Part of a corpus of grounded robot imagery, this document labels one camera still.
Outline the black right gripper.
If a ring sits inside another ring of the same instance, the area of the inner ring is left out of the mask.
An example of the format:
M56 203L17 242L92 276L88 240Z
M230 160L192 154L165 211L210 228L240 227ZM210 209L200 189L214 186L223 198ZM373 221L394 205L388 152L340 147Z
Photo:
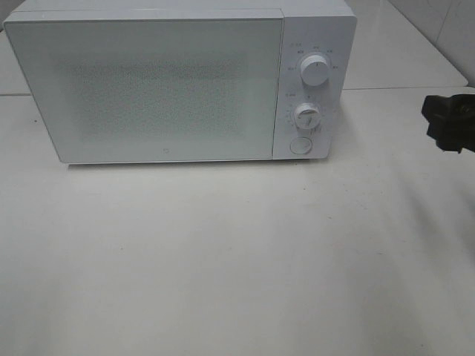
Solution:
M422 115L428 122L427 135L443 151L474 152L474 95L426 96Z

